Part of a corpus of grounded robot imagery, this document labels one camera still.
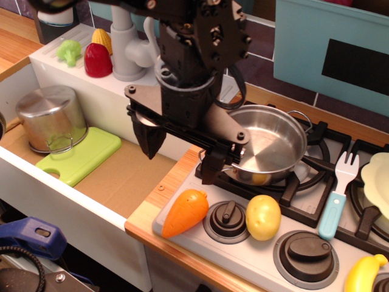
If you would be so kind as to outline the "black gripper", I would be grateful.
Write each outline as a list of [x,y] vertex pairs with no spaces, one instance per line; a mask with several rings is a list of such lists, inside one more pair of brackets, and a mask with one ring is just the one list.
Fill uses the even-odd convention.
[[231,111],[241,107],[245,100],[233,104],[220,101],[224,71],[214,71],[205,79],[187,82],[162,61],[156,63],[154,71],[158,86],[125,88],[128,114],[143,153],[153,159],[167,134],[176,136],[205,149],[200,152],[202,183],[214,184],[225,166],[233,162],[232,146],[217,145],[216,138],[201,131],[201,123],[212,106]]

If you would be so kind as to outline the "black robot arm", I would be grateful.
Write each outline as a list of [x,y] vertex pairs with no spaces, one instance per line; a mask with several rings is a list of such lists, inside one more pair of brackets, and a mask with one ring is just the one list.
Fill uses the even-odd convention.
[[128,81],[125,95],[133,131],[153,158],[172,134],[205,150],[204,184],[213,184],[225,165],[238,163],[250,136],[230,116],[242,102],[220,101],[229,71],[242,94],[236,62],[251,42],[245,15],[234,1],[110,1],[111,45],[93,40],[85,49],[64,44],[58,58],[84,58],[87,75]]

